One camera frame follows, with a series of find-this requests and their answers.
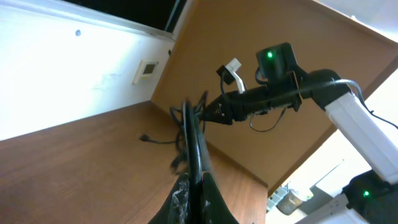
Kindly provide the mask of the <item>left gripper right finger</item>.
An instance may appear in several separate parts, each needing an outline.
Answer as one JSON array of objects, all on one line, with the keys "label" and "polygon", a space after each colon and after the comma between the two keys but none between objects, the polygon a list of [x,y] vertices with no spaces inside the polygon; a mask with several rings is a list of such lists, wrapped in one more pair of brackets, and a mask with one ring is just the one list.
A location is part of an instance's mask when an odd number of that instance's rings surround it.
[{"label": "left gripper right finger", "polygon": [[209,172],[202,174],[203,223],[205,224],[238,224],[228,209],[220,190]]}]

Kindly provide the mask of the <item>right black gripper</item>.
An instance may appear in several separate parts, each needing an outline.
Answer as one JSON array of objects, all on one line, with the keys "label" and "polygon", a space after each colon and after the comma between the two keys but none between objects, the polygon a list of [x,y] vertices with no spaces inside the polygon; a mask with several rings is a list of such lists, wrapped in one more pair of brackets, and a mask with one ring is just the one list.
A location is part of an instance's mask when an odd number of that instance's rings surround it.
[{"label": "right black gripper", "polygon": [[298,111],[302,100],[296,87],[287,85],[260,86],[240,94],[238,91],[229,93],[231,104],[220,95],[207,104],[208,94],[202,94],[199,101],[198,118],[218,124],[232,125],[235,121],[245,121],[251,114],[267,114],[276,108],[292,108]]}]

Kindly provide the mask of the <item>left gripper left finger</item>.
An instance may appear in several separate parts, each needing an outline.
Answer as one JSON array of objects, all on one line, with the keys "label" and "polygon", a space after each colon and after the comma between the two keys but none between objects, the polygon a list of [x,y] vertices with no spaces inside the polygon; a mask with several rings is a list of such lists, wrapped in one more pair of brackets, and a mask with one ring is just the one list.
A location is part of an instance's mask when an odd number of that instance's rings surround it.
[{"label": "left gripper left finger", "polygon": [[179,175],[166,201],[149,224],[185,224],[188,221],[190,182],[188,174]]}]

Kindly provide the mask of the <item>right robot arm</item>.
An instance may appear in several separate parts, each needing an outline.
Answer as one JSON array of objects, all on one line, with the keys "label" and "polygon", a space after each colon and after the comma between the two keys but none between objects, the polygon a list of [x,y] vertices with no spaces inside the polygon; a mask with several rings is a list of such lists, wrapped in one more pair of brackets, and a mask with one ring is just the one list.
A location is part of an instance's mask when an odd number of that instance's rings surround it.
[{"label": "right robot arm", "polygon": [[218,69],[221,84],[238,89],[222,92],[200,118],[220,124],[251,119],[274,108],[298,110],[312,99],[362,155],[371,170],[351,179],[342,193],[305,217],[305,223],[397,222],[397,147],[376,125],[376,115],[364,103],[359,85],[333,70],[305,72],[285,42],[258,51],[257,88],[248,90],[237,75],[240,64]]}]

